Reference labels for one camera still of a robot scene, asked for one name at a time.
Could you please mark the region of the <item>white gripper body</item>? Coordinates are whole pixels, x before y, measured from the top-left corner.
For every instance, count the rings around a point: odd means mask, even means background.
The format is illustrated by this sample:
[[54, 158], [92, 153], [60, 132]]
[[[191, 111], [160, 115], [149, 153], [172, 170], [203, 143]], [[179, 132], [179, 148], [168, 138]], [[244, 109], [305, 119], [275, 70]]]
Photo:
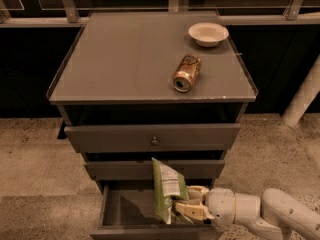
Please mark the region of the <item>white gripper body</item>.
[[206, 194], [206, 206], [217, 225], [231, 225], [235, 220], [235, 193], [230, 189], [213, 188]]

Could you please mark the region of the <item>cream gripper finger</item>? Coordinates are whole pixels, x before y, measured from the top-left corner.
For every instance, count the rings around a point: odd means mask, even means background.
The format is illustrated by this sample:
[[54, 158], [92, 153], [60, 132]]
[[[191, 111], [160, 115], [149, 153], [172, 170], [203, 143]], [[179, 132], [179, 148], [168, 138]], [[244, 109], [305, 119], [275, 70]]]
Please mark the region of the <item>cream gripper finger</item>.
[[175, 202], [174, 209], [183, 216], [194, 220], [213, 220], [214, 216], [209, 212], [207, 206], [202, 203], [191, 204], [185, 202]]
[[199, 199], [204, 201], [209, 189], [205, 186], [192, 185], [187, 187], [187, 192], [190, 199]]

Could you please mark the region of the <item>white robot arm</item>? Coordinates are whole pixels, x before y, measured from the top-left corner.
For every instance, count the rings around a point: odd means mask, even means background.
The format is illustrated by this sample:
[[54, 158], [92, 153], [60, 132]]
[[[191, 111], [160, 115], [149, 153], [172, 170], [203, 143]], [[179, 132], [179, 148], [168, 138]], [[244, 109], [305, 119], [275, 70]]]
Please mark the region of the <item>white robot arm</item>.
[[268, 188], [260, 197], [225, 188], [187, 190], [189, 200], [174, 203], [175, 211], [187, 218], [241, 225], [267, 240], [289, 240], [293, 231], [306, 240], [320, 240], [320, 215], [279, 189]]

